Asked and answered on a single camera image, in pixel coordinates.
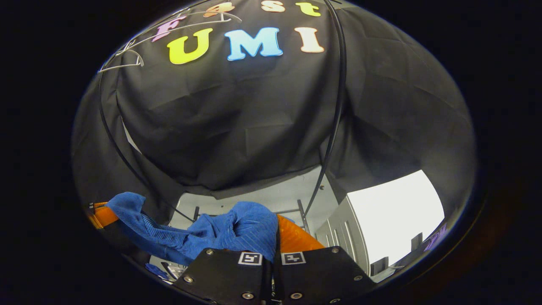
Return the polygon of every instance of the orange letter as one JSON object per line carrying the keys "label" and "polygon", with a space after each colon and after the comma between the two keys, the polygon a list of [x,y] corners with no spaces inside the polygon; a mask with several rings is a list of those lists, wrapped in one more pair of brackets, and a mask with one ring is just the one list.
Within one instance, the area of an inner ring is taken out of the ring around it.
{"label": "orange letter", "polygon": [[235,7],[231,5],[231,2],[224,2],[224,3],[221,3],[221,4],[217,4],[214,7],[208,8],[206,10],[206,11],[208,11],[208,13],[203,14],[203,17],[205,17],[205,18],[212,17],[212,16],[217,15],[217,13],[219,13],[219,12],[227,12],[227,11],[231,11],[233,9],[235,9]]}
{"label": "orange letter", "polygon": [[284,4],[280,1],[265,0],[262,1],[262,10],[264,11],[274,11],[274,12],[283,12],[286,9],[283,7]]}

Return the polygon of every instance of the blue towel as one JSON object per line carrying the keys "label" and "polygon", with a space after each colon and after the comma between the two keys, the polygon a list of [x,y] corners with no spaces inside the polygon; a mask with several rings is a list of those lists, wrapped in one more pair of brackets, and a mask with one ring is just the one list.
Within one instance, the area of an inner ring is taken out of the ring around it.
{"label": "blue towel", "polygon": [[106,206],[121,220],[122,231],[142,250],[188,266],[205,248],[251,251],[273,261],[279,222],[268,208],[238,202],[227,214],[203,214],[187,230],[157,224],[141,211],[145,197],[126,192]]}

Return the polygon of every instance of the yellow letter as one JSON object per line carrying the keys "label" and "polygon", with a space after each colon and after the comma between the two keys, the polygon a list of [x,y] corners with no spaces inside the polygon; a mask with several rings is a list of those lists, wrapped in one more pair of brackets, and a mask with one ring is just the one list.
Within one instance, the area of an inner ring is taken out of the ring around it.
{"label": "yellow letter", "polygon": [[299,32],[301,35],[301,40],[303,46],[301,50],[305,53],[321,53],[324,51],[324,48],[318,44],[316,39],[316,32],[318,30],[314,28],[295,28],[294,31]]}
{"label": "yellow letter", "polygon": [[207,17],[215,16],[219,12],[227,12],[233,9],[235,9],[235,7],[231,5],[231,2],[220,3],[213,7],[208,8],[206,10],[208,11],[208,13],[203,14],[203,17],[207,18]]}
{"label": "yellow letter", "polygon": [[264,11],[275,11],[275,12],[283,12],[286,9],[283,7],[284,4],[280,1],[273,1],[273,0],[265,0],[262,1],[262,10]]}
{"label": "yellow letter", "polygon": [[200,58],[209,49],[209,33],[211,31],[212,29],[209,28],[194,33],[194,36],[198,38],[198,47],[190,53],[184,52],[184,42],[188,39],[188,36],[183,36],[168,43],[170,61],[175,65],[181,65]]}
{"label": "yellow letter", "polygon": [[309,16],[315,16],[315,17],[320,17],[320,13],[319,12],[315,12],[314,10],[318,10],[319,8],[318,7],[315,7],[314,5],[312,5],[311,3],[308,3],[308,2],[297,2],[295,5],[299,5],[301,7],[301,11],[306,13],[307,15]]}

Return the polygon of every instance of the letter m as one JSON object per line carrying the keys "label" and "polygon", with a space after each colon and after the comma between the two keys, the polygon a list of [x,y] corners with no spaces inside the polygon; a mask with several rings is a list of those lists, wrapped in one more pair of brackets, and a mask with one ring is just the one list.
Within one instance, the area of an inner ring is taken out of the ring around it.
{"label": "letter m", "polygon": [[229,31],[224,36],[230,38],[231,54],[229,61],[239,60],[246,57],[241,47],[243,47],[250,56],[256,56],[256,53],[262,46],[260,55],[262,56],[280,56],[282,50],[279,49],[279,43],[276,40],[278,28],[261,28],[256,37],[252,38],[244,30]]}

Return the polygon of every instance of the gray floor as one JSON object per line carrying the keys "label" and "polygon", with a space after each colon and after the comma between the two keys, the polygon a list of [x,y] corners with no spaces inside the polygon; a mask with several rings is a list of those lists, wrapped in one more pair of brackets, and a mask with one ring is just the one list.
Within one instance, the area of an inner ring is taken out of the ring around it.
{"label": "gray floor", "polygon": [[[200,214],[219,215],[227,213],[238,201],[254,201],[266,206],[272,212],[279,212],[297,209],[297,199],[301,200],[304,209],[306,209],[319,173],[320,167],[317,167],[305,175],[294,177],[274,186],[221,200],[216,200],[211,196],[184,194],[179,199],[177,209],[189,217],[194,215],[197,206],[199,206]],[[324,186],[324,189],[318,191],[307,215],[307,225],[312,236],[338,207],[337,200],[325,176],[321,185]],[[282,215],[292,219],[299,226],[303,225],[301,214],[297,211]],[[183,229],[188,228],[191,224],[178,213],[173,215],[170,222],[170,226]]]}

